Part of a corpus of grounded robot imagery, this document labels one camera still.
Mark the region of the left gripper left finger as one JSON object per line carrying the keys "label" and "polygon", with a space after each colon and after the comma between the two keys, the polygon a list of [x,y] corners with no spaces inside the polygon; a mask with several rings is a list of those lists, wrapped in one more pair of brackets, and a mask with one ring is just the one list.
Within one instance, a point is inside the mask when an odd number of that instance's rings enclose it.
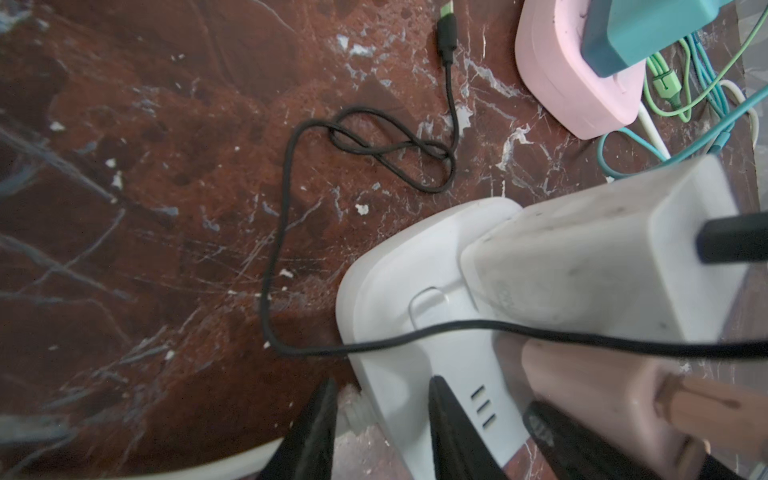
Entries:
{"label": "left gripper left finger", "polygon": [[337,383],[321,382],[258,479],[330,479],[337,423]]}

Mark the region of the white power strip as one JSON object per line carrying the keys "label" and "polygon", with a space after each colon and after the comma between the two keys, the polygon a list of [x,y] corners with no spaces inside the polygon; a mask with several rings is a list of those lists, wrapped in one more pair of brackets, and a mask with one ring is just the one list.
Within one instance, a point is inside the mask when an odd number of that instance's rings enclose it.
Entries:
{"label": "white power strip", "polygon": [[[421,220],[360,257],[345,274],[336,320],[345,345],[389,339],[451,321],[483,318],[460,267],[472,242],[521,207],[493,197]],[[435,476],[428,385],[441,376],[486,448],[504,466],[528,439],[507,391],[490,330],[431,335],[349,357],[361,387],[339,425],[355,434],[377,424],[416,479]]]}

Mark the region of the pink plug adapter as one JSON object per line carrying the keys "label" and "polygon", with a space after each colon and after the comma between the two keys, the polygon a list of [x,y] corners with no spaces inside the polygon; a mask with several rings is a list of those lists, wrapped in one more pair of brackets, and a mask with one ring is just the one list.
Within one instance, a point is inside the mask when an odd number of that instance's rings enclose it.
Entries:
{"label": "pink plug adapter", "polygon": [[527,341],[525,377],[540,399],[663,479],[691,479],[711,444],[767,460],[767,396],[675,372],[659,358]]}

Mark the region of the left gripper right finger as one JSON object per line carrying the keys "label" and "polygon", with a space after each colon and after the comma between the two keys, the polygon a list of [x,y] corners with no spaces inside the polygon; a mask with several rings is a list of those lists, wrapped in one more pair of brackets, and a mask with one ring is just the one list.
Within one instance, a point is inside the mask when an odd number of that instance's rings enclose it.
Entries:
{"label": "left gripper right finger", "polygon": [[442,376],[430,379],[428,414],[437,480],[507,478]]}

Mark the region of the white charger adapter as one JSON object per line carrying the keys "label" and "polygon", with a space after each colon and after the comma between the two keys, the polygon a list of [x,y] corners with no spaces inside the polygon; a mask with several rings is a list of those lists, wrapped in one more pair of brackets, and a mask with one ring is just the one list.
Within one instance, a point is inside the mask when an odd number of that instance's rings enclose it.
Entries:
{"label": "white charger adapter", "polygon": [[486,319],[659,342],[712,343],[747,268],[706,265],[695,240],[737,213],[713,156],[528,206],[462,253]]}

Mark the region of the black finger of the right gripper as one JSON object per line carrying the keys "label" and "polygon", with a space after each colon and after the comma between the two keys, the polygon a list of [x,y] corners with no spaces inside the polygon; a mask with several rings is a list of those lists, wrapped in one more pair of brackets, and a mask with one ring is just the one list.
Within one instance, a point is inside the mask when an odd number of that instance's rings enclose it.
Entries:
{"label": "black finger of the right gripper", "polygon": [[559,479],[658,479],[650,467],[624,453],[555,406],[534,401],[524,426]]}

